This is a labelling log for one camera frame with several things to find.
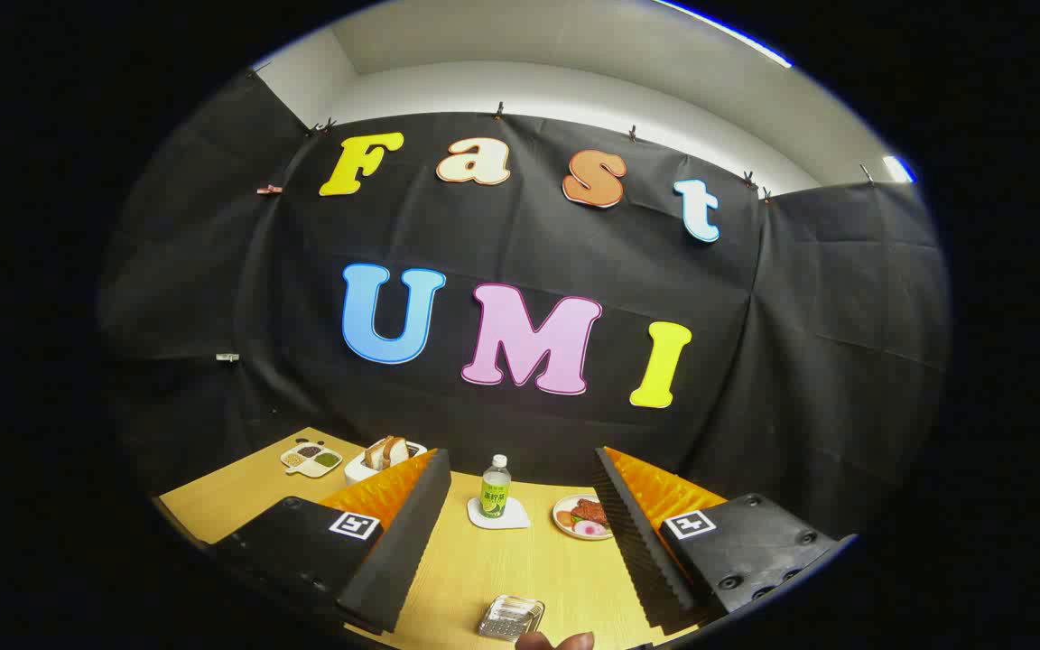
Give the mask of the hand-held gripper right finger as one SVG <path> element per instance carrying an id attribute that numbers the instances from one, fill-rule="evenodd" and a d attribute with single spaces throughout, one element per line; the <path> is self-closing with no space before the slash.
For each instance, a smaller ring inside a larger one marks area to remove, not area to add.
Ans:
<path id="1" fill-rule="evenodd" d="M 647 461 L 595 451 L 594 489 L 649 625 L 714 632 L 791 593 L 854 544 L 750 491 L 726 499 Z"/>

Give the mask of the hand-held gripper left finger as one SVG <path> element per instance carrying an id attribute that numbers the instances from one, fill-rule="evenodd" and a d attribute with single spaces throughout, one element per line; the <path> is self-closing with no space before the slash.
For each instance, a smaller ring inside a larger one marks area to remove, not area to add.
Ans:
<path id="1" fill-rule="evenodd" d="M 450 454 L 433 449 L 320 502 L 281 498 L 211 552 L 301 616 L 394 632 L 449 489 Z"/>

